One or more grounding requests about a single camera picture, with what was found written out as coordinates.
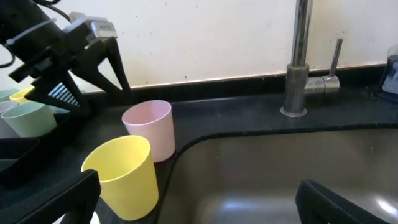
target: clear plastic bottle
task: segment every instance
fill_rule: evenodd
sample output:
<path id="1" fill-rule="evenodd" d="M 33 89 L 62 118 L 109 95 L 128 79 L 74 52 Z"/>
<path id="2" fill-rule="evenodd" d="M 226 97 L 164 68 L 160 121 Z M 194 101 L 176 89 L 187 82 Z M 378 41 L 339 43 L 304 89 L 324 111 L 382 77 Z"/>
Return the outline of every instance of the clear plastic bottle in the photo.
<path id="1" fill-rule="evenodd" d="M 398 44 L 387 52 L 387 65 L 380 79 L 379 96 L 398 102 Z"/>

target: white wall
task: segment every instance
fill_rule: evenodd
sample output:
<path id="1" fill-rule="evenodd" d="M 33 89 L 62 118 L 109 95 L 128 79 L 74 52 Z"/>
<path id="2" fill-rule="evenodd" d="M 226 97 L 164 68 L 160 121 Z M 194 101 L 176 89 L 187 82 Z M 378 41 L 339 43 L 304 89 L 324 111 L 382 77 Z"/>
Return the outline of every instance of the white wall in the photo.
<path id="1" fill-rule="evenodd" d="M 131 86 L 192 82 L 284 72 L 290 62 L 295 0 L 62 0 L 67 14 L 107 17 L 118 32 Z M 384 63 L 398 44 L 397 0 L 314 0 L 307 63 L 328 68 L 344 37 L 339 66 Z M 57 24 L 68 22 L 44 9 Z M 0 61 L 9 56 L 0 50 Z M 0 70 L 0 90 L 23 88 Z M 117 83 L 109 63 L 100 70 Z M 77 80 L 83 91 L 97 90 Z"/>

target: black countertop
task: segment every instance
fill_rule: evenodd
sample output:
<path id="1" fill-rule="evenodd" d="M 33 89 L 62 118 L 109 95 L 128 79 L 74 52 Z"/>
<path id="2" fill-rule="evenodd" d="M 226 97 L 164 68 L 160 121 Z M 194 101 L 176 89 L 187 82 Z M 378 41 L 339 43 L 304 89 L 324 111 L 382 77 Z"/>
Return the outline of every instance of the black countertop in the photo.
<path id="1" fill-rule="evenodd" d="M 279 110 L 284 94 L 266 94 L 212 100 L 172 103 L 176 154 L 155 164 L 160 199 L 146 217 L 126 222 L 119 219 L 100 199 L 96 211 L 102 224 L 155 223 L 165 195 L 173 163 L 179 154 L 192 145 L 209 138 L 254 134 L 332 131 L 342 129 L 396 128 L 398 104 L 377 98 L 367 87 L 344 87 L 333 98 L 310 98 L 308 114 L 289 118 Z M 102 143 L 127 135 L 122 114 L 128 106 L 106 108 L 77 130 L 78 137 L 67 146 L 55 146 L 60 155 L 23 187 L 0 190 L 1 207 L 18 203 L 57 182 L 80 172 L 86 156 Z"/>

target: green cup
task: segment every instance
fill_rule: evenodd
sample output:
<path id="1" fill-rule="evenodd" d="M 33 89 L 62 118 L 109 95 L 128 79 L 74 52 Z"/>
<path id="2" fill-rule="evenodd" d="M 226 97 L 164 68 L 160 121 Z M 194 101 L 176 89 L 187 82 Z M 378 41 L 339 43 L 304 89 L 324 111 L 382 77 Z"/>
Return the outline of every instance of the green cup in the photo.
<path id="1" fill-rule="evenodd" d="M 7 110 L 1 118 L 23 138 L 39 137 L 57 127 L 52 109 L 34 101 Z"/>
<path id="2" fill-rule="evenodd" d="M 10 100 L 10 96 L 14 93 L 18 92 L 17 89 L 10 89 L 10 90 L 2 90 L 0 91 L 0 102 Z"/>

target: sink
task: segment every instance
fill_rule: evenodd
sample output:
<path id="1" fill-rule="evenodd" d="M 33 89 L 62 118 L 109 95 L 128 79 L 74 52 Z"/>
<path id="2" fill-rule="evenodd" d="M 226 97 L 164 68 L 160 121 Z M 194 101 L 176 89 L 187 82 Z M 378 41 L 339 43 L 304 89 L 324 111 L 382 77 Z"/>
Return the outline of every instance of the sink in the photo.
<path id="1" fill-rule="evenodd" d="M 397 146 L 396 129 L 206 140 L 178 158 L 158 223 L 300 223 L 302 179 L 398 223 Z"/>

